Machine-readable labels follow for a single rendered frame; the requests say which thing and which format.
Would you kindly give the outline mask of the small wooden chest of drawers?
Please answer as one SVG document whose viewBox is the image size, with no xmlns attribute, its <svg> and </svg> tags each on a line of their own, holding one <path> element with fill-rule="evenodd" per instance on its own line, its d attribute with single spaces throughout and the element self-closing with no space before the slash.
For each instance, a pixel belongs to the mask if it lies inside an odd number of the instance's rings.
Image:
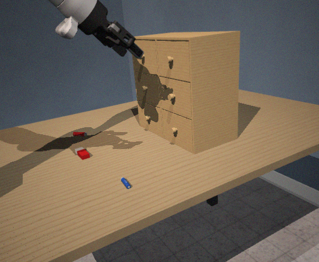
<svg viewBox="0 0 319 262">
<path fill-rule="evenodd" d="M 133 59 L 134 78 L 137 71 L 158 75 L 161 106 L 139 99 L 138 95 L 137 103 L 138 114 L 140 100 L 161 108 L 163 136 L 140 126 L 193 154 L 238 138 L 240 31 L 196 33 L 197 36 L 171 32 L 135 37 L 136 40 L 155 39 L 158 73 L 135 69 Z M 159 74 L 157 53 L 159 40 L 189 40 L 190 80 Z M 162 107 L 160 89 L 162 76 L 191 82 L 192 117 Z M 193 152 L 164 137 L 162 116 L 164 109 L 192 120 Z"/>
</svg>

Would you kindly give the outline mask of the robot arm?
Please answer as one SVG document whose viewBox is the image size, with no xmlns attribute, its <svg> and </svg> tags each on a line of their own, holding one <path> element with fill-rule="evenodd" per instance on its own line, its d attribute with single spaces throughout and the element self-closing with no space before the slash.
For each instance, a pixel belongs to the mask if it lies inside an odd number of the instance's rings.
<svg viewBox="0 0 319 262">
<path fill-rule="evenodd" d="M 97 0 L 48 0 L 66 18 L 56 27 L 62 38 L 72 39 L 81 24 L 94 9 Z"/>
</svg>

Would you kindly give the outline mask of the blue aaa battery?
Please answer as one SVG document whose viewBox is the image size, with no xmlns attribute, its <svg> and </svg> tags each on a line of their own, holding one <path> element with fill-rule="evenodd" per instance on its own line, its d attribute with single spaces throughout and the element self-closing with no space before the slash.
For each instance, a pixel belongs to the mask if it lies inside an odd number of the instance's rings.
<svg viewBox="0 0 319 262">
<path fill-rule="evenodd" d="M 127 180 L 124 177 L 121 178 L 121 181 L 123 182 L 123 184 L 126 186 L 127 189 L 130 189 L 131 185 L 127 182 Z"/>
</svg>

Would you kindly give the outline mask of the red rectangular block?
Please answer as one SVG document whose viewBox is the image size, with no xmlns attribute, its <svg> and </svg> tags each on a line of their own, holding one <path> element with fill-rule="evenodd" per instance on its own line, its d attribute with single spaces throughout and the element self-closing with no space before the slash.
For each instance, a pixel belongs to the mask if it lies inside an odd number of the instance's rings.
<svg viewBox="0 0 319 262">
<path fill-rule="evenodd" d="M 75 149 L 75 153 L 82 159 L 87 159 L 87 158 L 90 158 L 90 154 L 83 148 L 83 147 L 80 147 L 80 148 L 76 148 Z"/>
</svg>

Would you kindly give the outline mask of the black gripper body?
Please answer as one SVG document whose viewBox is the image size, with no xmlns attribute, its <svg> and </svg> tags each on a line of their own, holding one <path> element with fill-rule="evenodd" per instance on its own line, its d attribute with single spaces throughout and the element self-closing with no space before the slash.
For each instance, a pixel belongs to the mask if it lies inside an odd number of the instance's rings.
<svg viewBox="0 0 319 262">
<path fill-rule="evenodd" d="M 86 35 L 91 35 L 94 32 L 97 34 L 105 33 L 114 40 L 117 40 L 117 38 L 108 31 L 108 26 L 112 25 L 112 23 L 107 20 L 107 14 L 107 8 L 99 0 L 97 0 L 94 9 L 91 11 L 89 16 L 78 25 L 78 28 Z"/>
</svg>

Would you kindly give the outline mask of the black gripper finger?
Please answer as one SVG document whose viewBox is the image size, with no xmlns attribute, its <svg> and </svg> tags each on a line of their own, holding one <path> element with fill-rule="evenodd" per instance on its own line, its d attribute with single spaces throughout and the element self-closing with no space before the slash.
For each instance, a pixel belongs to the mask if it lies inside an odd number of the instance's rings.
<svg viewBox="0 0 319 262">
<path fill-rule="evenodd" d="M 106 39 L 104 39 L 101 35 L 102 34 L 97 34 L 96 32 L 93 33 L 93 35 L 104 45 L 104 46 L 108 46 L 109 48 L 112 47 L 112 49 L 117 52 L 121 57 L 123 57 L 127 50 L 123 47 L 123 46 L 117 46 L 109 41 L 107 41 Z"/>
<path fill-rule="evenodd" d="M 108 26 L 108 31 L 112 33 L 118 40 L 114 40 L 105 33 L 103 33 L 101 36 L 104 39 L 111 41 L 117 46 L 123 46 L 137 59 L 141 59 L 141 57 L 144 54 L 144 51 L 134 42 L 135 37 L 132 36 L 125 28 L 123 28 L 117 21 L 111 23 L 112 25 Z M 128 42 L 126 42 L 124 39 L 127 39 Z"/>
</svg>

